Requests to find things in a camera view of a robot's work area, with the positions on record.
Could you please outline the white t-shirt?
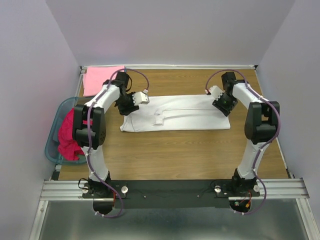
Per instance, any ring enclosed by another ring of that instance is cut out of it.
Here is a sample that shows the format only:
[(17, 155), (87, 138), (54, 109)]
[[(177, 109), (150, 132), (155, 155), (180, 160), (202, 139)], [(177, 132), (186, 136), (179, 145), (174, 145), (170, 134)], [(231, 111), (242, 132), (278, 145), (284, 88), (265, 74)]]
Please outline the white t-shirt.
[(152, 96), (149, 103), (124, 117), (122, 132), (229, 130), (229, 118), (209, 95)]

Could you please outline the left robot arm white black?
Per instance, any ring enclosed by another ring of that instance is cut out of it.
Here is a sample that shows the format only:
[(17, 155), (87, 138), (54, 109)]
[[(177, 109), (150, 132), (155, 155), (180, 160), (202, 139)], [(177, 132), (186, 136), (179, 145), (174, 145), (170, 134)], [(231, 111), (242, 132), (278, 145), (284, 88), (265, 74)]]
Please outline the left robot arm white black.
[(81, 147), (89, 169), (88, 188), (99, 197), (107, 197), (110, 193), (120, 196), (108, 183), (110, 172), (105, 164), (103, 144), (107, 136), (106, 112), (112, 104), (118, 108), (119, 114), (128, 116), (137, 111), (135, 92), (128, 92), (131, 77), (125, 70), (117, 70), (106, 80), (100, 92), (86, 104), (74, 107), (72, 138)]

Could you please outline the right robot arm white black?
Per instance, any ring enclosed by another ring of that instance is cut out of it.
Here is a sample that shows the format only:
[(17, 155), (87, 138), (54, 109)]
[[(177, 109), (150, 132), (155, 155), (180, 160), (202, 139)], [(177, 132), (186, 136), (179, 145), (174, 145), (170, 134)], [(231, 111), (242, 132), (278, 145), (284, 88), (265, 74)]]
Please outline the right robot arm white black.
[(226, 117), (238, 102), (246, 107), (244, 134), (247, 143), (241, 163), (232, 178), (216, 180), (214, 190), (220, 198), (242, 197), (247, 193), (259, 196), (258, 168), (265, 150), (279, 135), (280, 104), (258, 94), (244, 78), (237, 79), (233, 70), (223, 73), (221, 80), (223, 92), (212, 104)]

